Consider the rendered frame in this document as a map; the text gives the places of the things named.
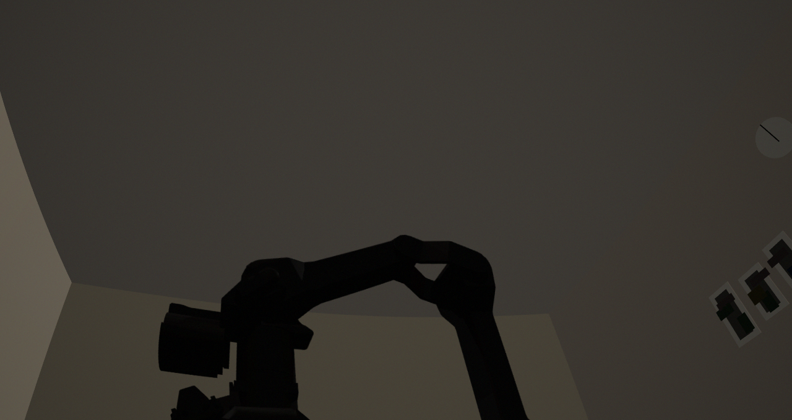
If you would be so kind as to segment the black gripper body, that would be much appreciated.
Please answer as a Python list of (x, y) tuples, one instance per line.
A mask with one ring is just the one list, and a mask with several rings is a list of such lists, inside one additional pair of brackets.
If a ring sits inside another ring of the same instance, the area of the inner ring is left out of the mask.
[(298, 410), (299, 383), (286, 373), (239, 373), (234, 391), (239, 391), (241, 407), (230, 409), (222, 420), (309, 420)]

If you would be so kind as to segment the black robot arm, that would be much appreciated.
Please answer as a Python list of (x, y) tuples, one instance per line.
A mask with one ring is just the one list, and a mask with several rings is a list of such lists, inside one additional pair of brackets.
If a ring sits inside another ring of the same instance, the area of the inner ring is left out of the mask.
[[(446, 266), (432, 281), (416, 264)], [(218, 378), (229, 369), (230, 342), (237, 342), (236, 377), (270, 370), (295, 378), (294, 349), (308, 349), (314, 334), (298, 319), (323, 302), (393, 280), (436, 304), (455, 327), (481, 420), (530, 420), (493, 317), (492, 266), (466, 246), (410, 235), (314, 262), (255, 260), (222, 297), (220, 311), (171, 302), (160, 327), (160, 371)], [(171, 420), (222, 420), (241, 407), (229, 384), (229, 395), (210, 400), (196, 386), (182, 388)]]

